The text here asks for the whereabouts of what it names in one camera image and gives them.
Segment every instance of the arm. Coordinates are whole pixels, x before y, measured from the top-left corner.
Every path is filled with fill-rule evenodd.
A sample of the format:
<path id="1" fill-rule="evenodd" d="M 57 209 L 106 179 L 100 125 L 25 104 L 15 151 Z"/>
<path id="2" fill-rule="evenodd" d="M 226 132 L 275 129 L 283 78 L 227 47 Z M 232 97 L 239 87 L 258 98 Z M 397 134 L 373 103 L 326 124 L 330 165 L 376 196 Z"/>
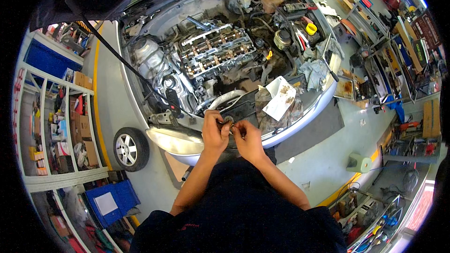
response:
<path id="1" fill-rule="evenodd" d="M 311 208 L 306 194 L 281 172 L 264 153 L 261 132 L 249 121 L 236 123 L 233 128 L 238 151 L 243 158 L 253 164 L 265 177 L 267 182 L 286 200 L 303 210 Z"/>
<path id="2" fill-rule="evenodd" d="M 174 216 L 193 206 L 203 197 L 212 168 L 228 145 L 229 125 L 224 125 L 222 130 L 219 130 L 216 119 L 223 122 L 217 110 L 205 112 L 202 128 L 205 149 L 173 203 L 170 214 Z"/>

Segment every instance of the yellow floor line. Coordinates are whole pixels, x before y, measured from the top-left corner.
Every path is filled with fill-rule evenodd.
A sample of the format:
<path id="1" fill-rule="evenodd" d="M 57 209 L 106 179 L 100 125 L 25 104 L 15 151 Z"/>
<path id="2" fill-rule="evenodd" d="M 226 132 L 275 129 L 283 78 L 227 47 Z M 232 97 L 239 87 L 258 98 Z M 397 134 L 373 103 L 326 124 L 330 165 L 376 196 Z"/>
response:
<path id="1" fill-rule="evenodd" d="M 103 24 L 100 26 L 98 30 L 99 34 L 102 34 Z M 105 160 L 106 165 L 109 170 L 112 170 L 111 162 L 109 160 L 108 154 L 106 152 L 105 141 L 103 139 L 102 128 L 100 125 L 100 116 L 98 114 L 98 99 L 97 99 L 97 66 L 98 66 L 98 50 L 100 49 L 100 40 L 97 40 L 97 46 L 95 47 L 95 56 L 94 56 L 94 78 L 93 78 L 93 87 L 94 87 L 94 114 L 95 114 L 95 124 L 97 125 L 97 135 L 98 135 L 98 143 L 100 144 L 100 148 L 102 149 L 103 159 Z M 140 223 L 136 216 L 131 216 L 131 220 L 135 224 L 136 227 L 139 227 Z"/>
<path id="2" fill-rule="evenodd" d="M 374 154 L 370 157 L 370 159 L 373 161 L 375 161 L 378 158 L 378 154 L 379 151 L 378 149 L 374 152 Z M 336 200 L 336 198 L 338 198 L 339 193 L 343 194 L 345 193 L 345 191 L 349 188 L 349 183 L 354 180 L 357 176 L 360 176 L 362 173 L 355 173 L 355 175 L 350 178 L 350 180 L 348 180 L 344 185 L 342 185 L 338 190 L 336 190 L 336 192 L 332 195 L 330 195 L 327 199 L 325 199 L 324 201 L 322 201 L 321 203 L 319 203 L 317 206 L 328 206 L 330 205 L 334 200 Z"/>

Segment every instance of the engine bay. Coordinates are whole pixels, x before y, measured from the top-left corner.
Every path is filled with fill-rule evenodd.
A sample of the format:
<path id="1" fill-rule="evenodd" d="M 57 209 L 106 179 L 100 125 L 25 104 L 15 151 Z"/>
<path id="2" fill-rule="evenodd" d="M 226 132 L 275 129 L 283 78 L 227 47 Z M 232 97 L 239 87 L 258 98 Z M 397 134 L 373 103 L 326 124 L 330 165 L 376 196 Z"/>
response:
<path id="1" fill-rule="evenodd" d="M 131 64 L 153 85 L 142 85 L 152 113 L 203 117 L 277 76 L 295 75 L 305 45 L 326 39 L 315 9 L 305 0 L 190 0 L 130 20 L 121 35 Z"/>

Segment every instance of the green stool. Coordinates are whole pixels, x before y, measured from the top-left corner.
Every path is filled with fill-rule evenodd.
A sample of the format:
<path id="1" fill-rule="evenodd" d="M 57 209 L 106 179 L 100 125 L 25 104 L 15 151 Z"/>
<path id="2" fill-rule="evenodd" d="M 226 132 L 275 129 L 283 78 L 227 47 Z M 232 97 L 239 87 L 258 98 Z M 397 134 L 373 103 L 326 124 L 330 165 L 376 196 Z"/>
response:
<path id="1" fill-rule="evenodd" d="M 349 172 L 367 173 L 372 166 L 372 160 L 370 157 L 363 157 L 358 154 L 350 154 L 349 162 L 346 170 Z"/>

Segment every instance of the person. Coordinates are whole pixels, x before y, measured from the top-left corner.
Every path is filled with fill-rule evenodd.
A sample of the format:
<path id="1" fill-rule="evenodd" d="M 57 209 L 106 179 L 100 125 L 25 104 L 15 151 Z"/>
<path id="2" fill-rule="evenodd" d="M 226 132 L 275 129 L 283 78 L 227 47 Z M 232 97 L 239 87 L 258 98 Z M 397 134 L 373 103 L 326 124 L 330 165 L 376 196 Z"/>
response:
<path id="1" fill-rule="evenodd" d="M 328 208 L 311 208 L 249 121 L 231 129 L 242 157 L 216 164 L 230 130 L 219 130 L 217 120 L 223 122 L 218 111 L 205 112 L 197 164 L 172 210 L 151 212 L 136 229 L 130 252 L 346 252 Z"/>

